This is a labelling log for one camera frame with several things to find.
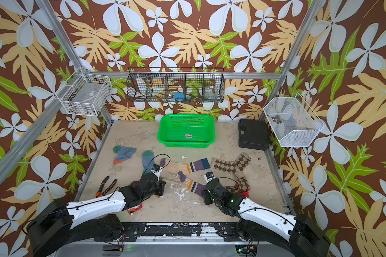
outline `blue and orange sock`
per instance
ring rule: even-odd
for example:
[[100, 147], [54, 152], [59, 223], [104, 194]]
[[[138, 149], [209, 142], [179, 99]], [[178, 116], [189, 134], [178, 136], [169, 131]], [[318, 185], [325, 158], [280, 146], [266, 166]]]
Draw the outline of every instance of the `blue and orange sock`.
[[118, 164], [123, 162], [136, 152], [136, 148], [133, 147], [125, 147], [125, 146], [115, 146], [113, 147], [113, 151], [117, 154], [117, 156], [113, 160], [113, 164]]

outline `blue object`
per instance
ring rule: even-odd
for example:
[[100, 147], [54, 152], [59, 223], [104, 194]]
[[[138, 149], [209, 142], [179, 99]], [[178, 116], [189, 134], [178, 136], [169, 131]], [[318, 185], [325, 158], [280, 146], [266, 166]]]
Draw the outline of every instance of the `blue object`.
[[183, 102], [184, 100], [184, 95], [182, 93], [176, 93], [173, 95], [173, 97], [178, 101], [179, 103]]

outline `striped sock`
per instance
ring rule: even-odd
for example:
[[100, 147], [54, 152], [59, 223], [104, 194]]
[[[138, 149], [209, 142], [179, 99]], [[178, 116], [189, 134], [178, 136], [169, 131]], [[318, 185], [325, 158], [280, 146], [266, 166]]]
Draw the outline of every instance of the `striped sock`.
[[169, 161], [168, 159], [163, 158], [160, 161], [160, 166], [164, 167], [163, 168], [164, 172], [170, 172], [173, 174], [179, 174], [179, 172], [181, 172], [183, 174], [182, 176], [186, 176], [187, 174], [190, 174], [192, 172], [196, 172], [199, 170], [210, 169], [210, 164], [207, 161], [207, 159], [201, 159], [195, 162], [179, 163], [179, 162], [172, 162], [172, 161]]

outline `black wire basket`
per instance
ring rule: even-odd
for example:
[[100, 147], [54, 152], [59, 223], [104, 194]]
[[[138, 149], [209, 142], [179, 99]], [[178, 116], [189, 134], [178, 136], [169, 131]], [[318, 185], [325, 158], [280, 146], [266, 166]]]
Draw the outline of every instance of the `black wire basket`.
[[185, 72], [160, 67], [161, 72], [135, 71], [129, 68], [127, 95], [131, 102], [222, 102], [224, 100], [223, 69], [196, 68]]

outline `green plastic basket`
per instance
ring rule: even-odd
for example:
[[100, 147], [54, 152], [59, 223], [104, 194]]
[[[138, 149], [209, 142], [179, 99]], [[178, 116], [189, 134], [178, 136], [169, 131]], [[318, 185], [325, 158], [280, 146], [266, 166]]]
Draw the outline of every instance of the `green plastic basket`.
[[216, 139], [214, 120], [200, 114], [166, 115], [160, 120], [157, 139], [167, 147], [206, 148]]

